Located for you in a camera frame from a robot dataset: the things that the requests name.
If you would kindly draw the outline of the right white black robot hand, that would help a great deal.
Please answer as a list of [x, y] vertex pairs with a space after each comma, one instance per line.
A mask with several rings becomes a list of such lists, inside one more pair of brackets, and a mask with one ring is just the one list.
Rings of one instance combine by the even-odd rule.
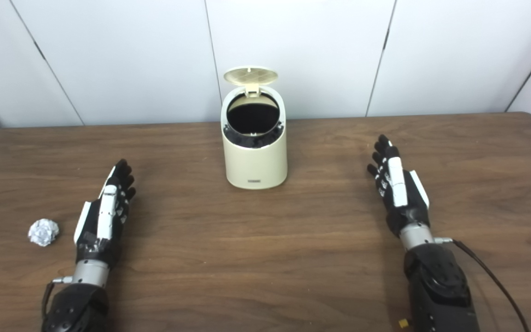
[[429, 197], [415, 170], [406, 170], [399, 149], [381, 134], [374, 145], [374, 164], [367, 171], [386, 209], [386, 223], [390, 231], [400, 237], [409, 225], [430, 226]]

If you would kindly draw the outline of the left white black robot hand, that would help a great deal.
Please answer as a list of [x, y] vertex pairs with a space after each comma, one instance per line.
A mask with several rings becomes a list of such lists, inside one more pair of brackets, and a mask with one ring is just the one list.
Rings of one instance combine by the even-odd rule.
[[127, 160], [121, 159], [111, 169], [99, 197], [84, 203], [74, 234], [76, 262], [95, 260], [113, 269], [120, 260], [120, 240], [136, 194], [131, 172]]

